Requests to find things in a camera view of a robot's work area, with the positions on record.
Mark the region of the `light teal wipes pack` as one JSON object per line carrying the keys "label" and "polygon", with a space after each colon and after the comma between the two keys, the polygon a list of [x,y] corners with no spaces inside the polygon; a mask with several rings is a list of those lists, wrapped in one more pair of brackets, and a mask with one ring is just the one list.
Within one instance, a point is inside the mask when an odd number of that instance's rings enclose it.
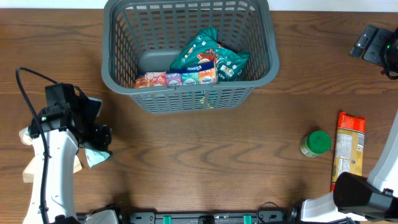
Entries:
{"label": "light teal wipes pack", "polygon": [[107,149],[97,149],[91,144],[85,144],[83,148],[85,149],[85,156],[90,169],[104,162],[112,155],[111,151]]}

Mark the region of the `colourful tissue multipack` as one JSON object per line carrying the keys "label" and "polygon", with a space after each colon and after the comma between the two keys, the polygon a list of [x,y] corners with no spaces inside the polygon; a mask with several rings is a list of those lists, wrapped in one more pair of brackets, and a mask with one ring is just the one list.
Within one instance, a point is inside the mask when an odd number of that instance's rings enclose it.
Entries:
{"label": "colourful tissue multipack", "polygon": [[178,70],[166,72],[147,72],[139,75],[135,88],[155,86],[204,85],[218,82],[218,72],[215,62],[204,62]]}

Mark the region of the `green Nescafe 3in1 bag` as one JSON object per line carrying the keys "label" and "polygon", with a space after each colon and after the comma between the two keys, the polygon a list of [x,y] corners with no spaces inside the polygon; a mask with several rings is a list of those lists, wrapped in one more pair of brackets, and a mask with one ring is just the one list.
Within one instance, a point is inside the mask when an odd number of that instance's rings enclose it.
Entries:
{"label": "green Nescafe 3in1 bag", "polygon": [[171,63],[171,70],[189,67],[204,62],[215,62],[218,80],[236,81],[246,68],[250,58],[248,51],[234,52],[217,41],[218,31],[206,28],[199,31]]}

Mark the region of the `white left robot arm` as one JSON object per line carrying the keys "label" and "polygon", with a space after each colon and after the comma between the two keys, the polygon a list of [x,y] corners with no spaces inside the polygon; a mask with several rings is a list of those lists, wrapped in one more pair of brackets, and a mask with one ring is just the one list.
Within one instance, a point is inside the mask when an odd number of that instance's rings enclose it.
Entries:
{"label": "white left robot arm", "polygon": [[35,152],[32,196],[24,223],[78,223],[73,199],[73,168],[79,149],[107,152],[111,128],[96,124],[102,102],[77,86],[45,87],[47,107],[27,128]]}

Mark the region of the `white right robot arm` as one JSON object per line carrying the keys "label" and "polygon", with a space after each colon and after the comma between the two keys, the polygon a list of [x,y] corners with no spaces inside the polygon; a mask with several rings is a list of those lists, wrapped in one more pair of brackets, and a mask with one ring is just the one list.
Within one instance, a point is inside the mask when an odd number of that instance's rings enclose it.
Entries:
{"label": "white right robot arm", "polygon": [[[349,53],[379,67],[397,79],[397,32],[367,26]],[[397,222],[397,123],[394,122],[383,152],[368,177],[337,172],[333,190],[304,200],[293,208],[296,223]]]}

